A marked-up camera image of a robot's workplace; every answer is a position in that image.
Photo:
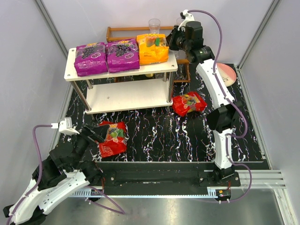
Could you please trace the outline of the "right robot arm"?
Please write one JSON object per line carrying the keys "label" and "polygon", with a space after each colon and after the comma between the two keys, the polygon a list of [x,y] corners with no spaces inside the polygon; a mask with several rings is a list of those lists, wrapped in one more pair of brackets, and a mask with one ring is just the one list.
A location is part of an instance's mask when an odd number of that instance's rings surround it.
{"label": "right robot arm", "polygon": [[215,169],[211,178],[216,183],[228,182],[234,176],[231,134],[234,122],[242,107],[228,91],[218,71],[215,55],[209,46],[204,45],[203,27],[200,22],[189,21],[174,26],[167,37],[171,50],[182,50],[190,63],[196,64],[212,100],[213,111],[206,117],[215,140]]}

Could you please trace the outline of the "red candy bag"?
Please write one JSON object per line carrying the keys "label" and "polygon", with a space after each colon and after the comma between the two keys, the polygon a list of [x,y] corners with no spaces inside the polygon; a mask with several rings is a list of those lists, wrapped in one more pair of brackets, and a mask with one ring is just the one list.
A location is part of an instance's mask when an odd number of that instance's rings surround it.
{"label": "red candy bag", "polygon": [[202,112],[207,107],[207,103],[195,91],[175,96],[172,101],[172,108],[179,116],[186,116],[194,111]]}
{"label": "red candy bag", "polygon": [[98,145],[102,158],[126,152],[126,125],[124,122],[112,123],[109,121],[103,121],[99,124],[99,128],[103,128],[105,130],[105,139]]}

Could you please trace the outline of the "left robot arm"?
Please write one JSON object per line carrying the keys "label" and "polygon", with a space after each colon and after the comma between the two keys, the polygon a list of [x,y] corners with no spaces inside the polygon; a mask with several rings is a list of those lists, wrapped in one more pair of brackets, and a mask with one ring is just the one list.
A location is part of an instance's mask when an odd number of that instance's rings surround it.
{"label": "left robot arm", "polygon": [[3,208],[8,225],[40,225],[52,210],[75,191],[97,185],[102,177],[95,162],[82,161],[91,144],[102,143],[105,134],[100,127],[73,127],[52,124],[60,133],[74,135],[75,142],[63,142],[50,151],[39,165],[25,192],[13,205]]}

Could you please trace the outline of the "purple candy bag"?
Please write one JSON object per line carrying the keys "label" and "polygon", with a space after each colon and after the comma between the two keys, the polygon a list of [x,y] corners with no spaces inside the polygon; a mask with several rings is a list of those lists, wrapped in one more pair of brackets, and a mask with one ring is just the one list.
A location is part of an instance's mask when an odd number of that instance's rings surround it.
{"label": "purple candy bag", "polygon": [[109,42],[106,45],[109,73],[118,73],[140,68],[139,48],[134,38]]}
{"label": "purple candy bag", "polygon": [[79,77],[108,72],[106,64],[106,44],[104,42],[98,42],[77,46],[74,67]]}

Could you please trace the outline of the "orange mango candy bag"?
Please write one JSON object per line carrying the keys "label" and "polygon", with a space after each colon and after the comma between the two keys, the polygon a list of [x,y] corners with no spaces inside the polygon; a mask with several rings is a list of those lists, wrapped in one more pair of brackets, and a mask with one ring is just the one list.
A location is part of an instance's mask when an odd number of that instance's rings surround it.
{"label": "orange mango candy bag", "polygon": [[137,35],[139,47],[140,65],[167,62],[169,58],[169,46],[165,34]]}

